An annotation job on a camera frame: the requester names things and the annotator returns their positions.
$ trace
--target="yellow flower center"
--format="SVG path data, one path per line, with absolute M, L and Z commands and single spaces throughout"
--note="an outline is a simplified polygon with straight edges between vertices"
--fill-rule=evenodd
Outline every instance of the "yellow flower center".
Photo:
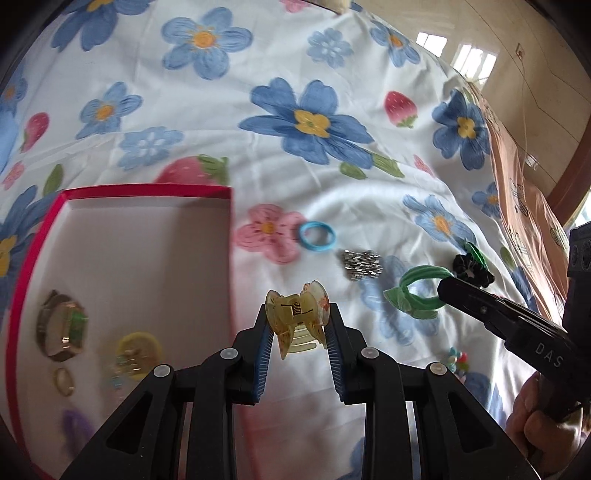
M 86 11 L 87 12 L 94 12 L 95 10 L 98 10 L 100 7 L 102 7 L 103 5 L 109 5 L 111 3 L 113 3 L 114 0 L 92 0 L 92 2 L 90 2 L 88 4 L 88 7 L 86 7 Z
M 400 40 L 396 35 L 390 35 L 390 42 L 392 42 L 392 45 L 394 45 L 396 48 L 402 48 L 404 46 L 402 40 Z
M 316 135 L 317 137 L 328 138 L 330 134 L 326 131 L 330 127 L 330 120 L 321 114 L 313 114 L 306 110 L 294 112 L 297 125 L 295 126 L 303 134 Z
M 213 33 L 201 30 L 193 35 L 192 42 L 197 48 L 209 48 L 215 44 L 216 40 L 217 38 Z
M 474 131 L 474 120 L 472 118 L 466 118 L 460 116 L 457 118 L 457 133 L 462 138 L 470 138 L 474 140 L 476 138 L 476 132 Z
M 17 243 L 17 236 L 9 236 L 0 242 L 0 277 L 6 277 L 10 267 L 10 250 Z
M 436 215 L 433 219 L 433 223 L 435 223 L 435 228 L 440 232 L 443 232 L 446 235 L 451 234 L 451 230 L 449 229 L 449 223 L 441 215 Z
M 11 85 L 10 87 L 8 87 L 6 89 L 6 92 L 4 92 L 4 98 L 6 100 L 12 100 L 16 94 L 17 94 L 17 89 L 14 88 L 14 85 Z
M 273 222 L 265 222 L 261 226 L 261 231 L 267 235 L 275 233 L 275 224 Z
M 104 103 L 99 109 L 96 111 L 95 118 L 99 122 L 104 122 L 107 120 L 113 113 L 115 112 L 115 107 L 108 103 Z

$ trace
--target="silver rivet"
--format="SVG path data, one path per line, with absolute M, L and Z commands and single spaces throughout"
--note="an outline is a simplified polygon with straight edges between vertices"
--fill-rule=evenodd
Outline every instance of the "silver rivet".
M 154 368 L 154 376 L 158 378 L 166 377 L 170 373 L 170 367 L 168 365 L 159 365 Z
M 367 346 L 363 350 L 361 350 L 361 355 L 365 358 L 377 358 L 377 356 L 379 355 L 379 351 L 377 348 Z
M 429 370 L 431 370 L 431 372 L 436 375 L 445 375 L 445 372 L 447 372 L 447 367 L 443 364 L 435 362 L 434 364 L 431 364 Z
M 233 358 L 236 358 L 238 356 L 238 350 L 236 350 L 235 348 L 225 348 L 220 352 L 220 356 L 224 360 L 232 360 Z

